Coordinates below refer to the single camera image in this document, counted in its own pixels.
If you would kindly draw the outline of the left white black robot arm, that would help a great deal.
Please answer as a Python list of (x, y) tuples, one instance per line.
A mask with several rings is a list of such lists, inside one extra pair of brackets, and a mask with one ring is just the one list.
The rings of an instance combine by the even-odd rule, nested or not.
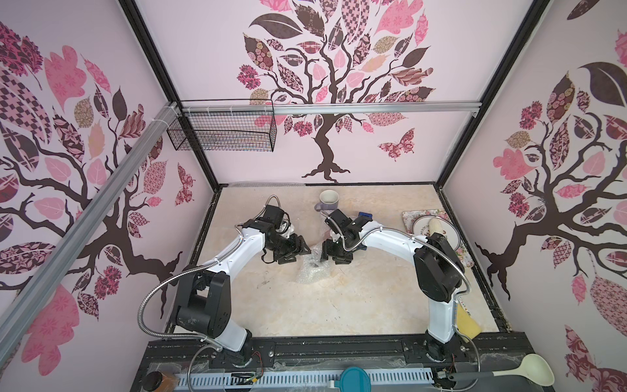
[(181, 277), (171, 322), (178, 328), (214, 341), (217, 346), (240, 352), (250, 340), (249, 331), (231, 319), (232, 282), (257, 254), (271, 253), (272, 263), (295, 262), (309, 255), (310, 247), (293, 228), (286, 233), (271, 223), (249, 220), (228, 248), (193, 274)]

